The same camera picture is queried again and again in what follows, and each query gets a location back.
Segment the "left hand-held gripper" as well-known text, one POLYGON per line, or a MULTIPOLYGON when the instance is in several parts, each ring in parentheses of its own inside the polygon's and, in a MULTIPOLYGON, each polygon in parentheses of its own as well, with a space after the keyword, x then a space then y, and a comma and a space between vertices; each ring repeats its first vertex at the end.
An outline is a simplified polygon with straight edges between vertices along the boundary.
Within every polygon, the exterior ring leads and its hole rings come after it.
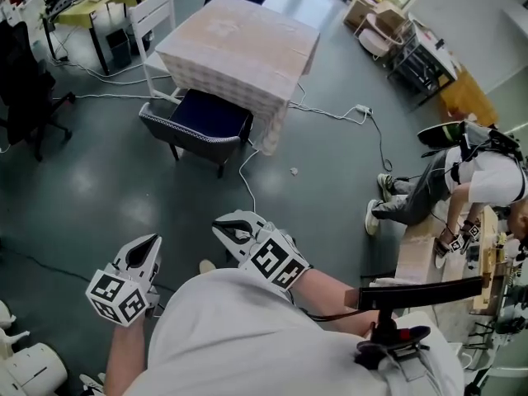
POLYGON ((141 314, 158 310, 160 294, 153 280, 161 265, 162 241, 158 234, 136 238, 118 251, 112 263, 96 271, 85 295, 100 317, 128 327, 141 314))

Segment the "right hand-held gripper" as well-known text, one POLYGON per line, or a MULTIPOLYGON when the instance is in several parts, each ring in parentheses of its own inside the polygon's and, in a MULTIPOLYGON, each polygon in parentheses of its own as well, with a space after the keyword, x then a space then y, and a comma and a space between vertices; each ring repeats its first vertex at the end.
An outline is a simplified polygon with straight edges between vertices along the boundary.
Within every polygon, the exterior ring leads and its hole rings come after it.
POLYGON ((282 292, 310 269, 293 238, 253 211, 224 214, 213 221, 212 231, 241 271, 282 292))

